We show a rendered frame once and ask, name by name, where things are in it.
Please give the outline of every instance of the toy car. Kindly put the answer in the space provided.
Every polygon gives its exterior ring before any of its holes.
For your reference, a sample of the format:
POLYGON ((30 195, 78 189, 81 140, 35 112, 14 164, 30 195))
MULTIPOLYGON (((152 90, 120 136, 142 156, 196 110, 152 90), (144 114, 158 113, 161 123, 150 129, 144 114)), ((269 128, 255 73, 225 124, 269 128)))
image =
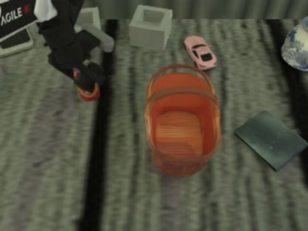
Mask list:
POLYGON ((189 36, 184 40, 184 47, 200 70, 209 70, 216 66, 216 55, 211 51, 203 37, 189 36))

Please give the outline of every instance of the white box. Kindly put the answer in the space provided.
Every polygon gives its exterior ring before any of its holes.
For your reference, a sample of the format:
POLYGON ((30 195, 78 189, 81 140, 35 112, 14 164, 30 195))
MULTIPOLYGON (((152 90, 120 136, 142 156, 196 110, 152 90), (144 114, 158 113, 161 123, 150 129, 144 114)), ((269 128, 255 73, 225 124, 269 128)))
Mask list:
POLYGON ((129 24, 130 45, 164 50, 171 33, 172 10, 139 5, 129 24))

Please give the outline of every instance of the blue and white porcelain vase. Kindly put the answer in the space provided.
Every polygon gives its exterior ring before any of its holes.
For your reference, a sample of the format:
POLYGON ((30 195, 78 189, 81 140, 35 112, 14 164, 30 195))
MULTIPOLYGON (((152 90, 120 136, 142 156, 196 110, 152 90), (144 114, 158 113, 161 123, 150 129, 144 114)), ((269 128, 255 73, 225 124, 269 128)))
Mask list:
POLYGON ((308 16, 288 33, 282 46, 282 58, 291 67, 308 71, 308 16))

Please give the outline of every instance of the vase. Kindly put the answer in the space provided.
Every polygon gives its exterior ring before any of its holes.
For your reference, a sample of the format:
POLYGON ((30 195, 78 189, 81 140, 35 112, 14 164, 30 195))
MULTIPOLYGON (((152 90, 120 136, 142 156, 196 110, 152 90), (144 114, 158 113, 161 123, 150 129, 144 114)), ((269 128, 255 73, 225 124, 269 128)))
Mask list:
POLYGON ((308 71, 308 16, 285 38, 282 58, 293 68, 308 71))

